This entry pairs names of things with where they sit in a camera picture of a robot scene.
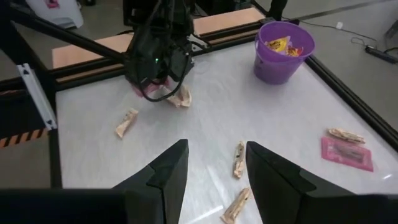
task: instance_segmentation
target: black metal frame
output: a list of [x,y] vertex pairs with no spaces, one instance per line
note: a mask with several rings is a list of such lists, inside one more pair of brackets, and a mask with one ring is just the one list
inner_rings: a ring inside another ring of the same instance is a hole
[[[0,8],[2,8],[3,0],[0,0]],[[255,1],[253,5],[263,14],[267,11],[262,8]],[[30,15],[27,15],[20,11],[12,10],[6,12],[8,17],[1,20],[1,27],[5,27],[5,33],[11,34],[10,37],[1,37],[1,48],[5,51],[11,60],[16,64],[29,63],[36,71],[36,74],[45,89],[45,93],[50,100],[54,111],[56,111],[55,105],[55,93],[56,91],[66,90],[80,85],[85,85],[108,78],[117,77],[125,74],[124,67],[114,68],[105,72],[98,72],[87,77],[74,78],[65,82],[57,82],[57,78],[68,77],[81,72],[87,72],[90,70],[104,68],[117,63],[123,63],[123,53],[116,52],[103,45],[97,44],[96,42],[82,37],[80,35],[71,33],[67,30],[60,29],[59,27],[41,19],[35,17],[32,20]],[[33,50],[29,47],[26,41],[18,34],[15,27],[11,23],[11,20],[22,24],[23,26],[30,27],[44,34],[52,37],[64,40],[73,45],[77,45],[86,50],[92,51],[104,58],[92,60],[89,62],[78,63],[67,67],[57,68],[53,70],[47,70],[41,61],[38,59]],[[262,26],[262,21],[245,24],[243,26],[237,26],[229,29],[218,30],[216,32],[202,35],[207,41],[217,40],[223,37],[231,37],[236,34],[242,34],[248,31],[258,30]],[[221,50],[228,47],[232,47],[239,44],[244,44],[254,41],[255,34],[249,33],[235,39],[229,39],[222,41],[217,44],[213,44],[212,50]],[[207,51],[200,50],[194,52],[193,56],[205,54]],[[329,71],[318,59],[314,56],[310,56],[306,59],[305,63],[319,75],[323,81],[330,86],[352,109],[359,114],[382,138],[384,138],[395,151],[398,152],[398,133],[397,131],[388,125],[377,113],[375,113],[366,103],[364,103],[358,96],[356,96],[341,80],[339,80],[331,71]],[[14,78],[12,80],[6,80],[0,82],[0,91],[2,90],[13,90],[24,88],[24,84],[21,78]],[[50,170],[51,170],[51,184],[52,187],[62,187],[62,176],[60,168],[60,153],[58,146],[58,131],[53,130],[50,132]]]

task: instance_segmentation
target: white tabletop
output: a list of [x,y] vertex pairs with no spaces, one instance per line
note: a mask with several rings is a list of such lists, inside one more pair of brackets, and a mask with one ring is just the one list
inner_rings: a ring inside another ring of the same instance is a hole
[[[232,176],[240,140],[256,141],[304,169],[357,194],[398,194],[398,156],[312,70],[302,65],[288,83],[272,86],[252,72],[254,44],[195,58],[184,83],[189,109],[139,98],[124,77],[57,93],[59,145],[65,188],[110,188],[179,139],[190,149],[180,223],[222,223],[221,214],[249,186],[246,171]],[[114,133],[129,108],[135,125],[120,140]],[[326,128],[365,137],[374,172],[321,158]],[[260,223],[254,200],[236,223]]]

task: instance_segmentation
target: gray floor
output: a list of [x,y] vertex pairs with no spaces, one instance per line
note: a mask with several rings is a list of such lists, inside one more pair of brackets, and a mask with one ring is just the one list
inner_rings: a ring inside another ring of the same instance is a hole
[[[266,9],[271,0],[257,0]],[[284,11],[285,17],[300,17],[318,12],[352,6],[370,0],[290,0]],[[122,0],[97,0],[94,7],[83,7],[83,27],[75,32],[91,39],[100,39],[117,34],[128,27],[123,25]],[[398,1],[382,2],[372,6],[353,9],[307,22],[336,26],[377,39],[377,46],[384,50],[398,46],[398,37],[385,41],[383,34],[398,19]],[[352,44],[353,34],[324,27],[303,26],[315,38],[317,56],[333,73],[342,79],[369,106],[398,129],[398,67],[388,64],[364,52],[364,46]],[[17,26],[44,64],[52,68],[51,49],[67,45],[25,27]],[[364,39],[366,44],[376,43]],[[0,80],[16,76],[14,64],[0,52]],[[48,144],[39,139],[26,144],[0,150],[0,187],[49,187]]]

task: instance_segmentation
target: purple bucket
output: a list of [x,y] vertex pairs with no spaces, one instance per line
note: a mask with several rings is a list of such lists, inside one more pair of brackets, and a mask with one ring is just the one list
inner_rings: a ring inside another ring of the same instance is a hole
[[[279,54],[264,43],[290,36],[294,47],[303,47],[298,57]],[[315,42],[303,28],[289,22],[270,22],[264,24],[256,36],[256,60],[254,74],[268,84],[283,84],[289,80],[304,60],[312,54]]]

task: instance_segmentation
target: white bracket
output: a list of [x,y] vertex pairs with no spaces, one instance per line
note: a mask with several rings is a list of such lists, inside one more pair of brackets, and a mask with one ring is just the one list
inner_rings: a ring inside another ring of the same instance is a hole
[[55,119],[54,111],[52,110],[49,100],[47,99],[40,82],[38,81],[34,71],[30,69],[28,63],[17,65],[19,74],[21,75],[29,94],[39,111],[43,122],[48,130],[57,129],[57,120]]

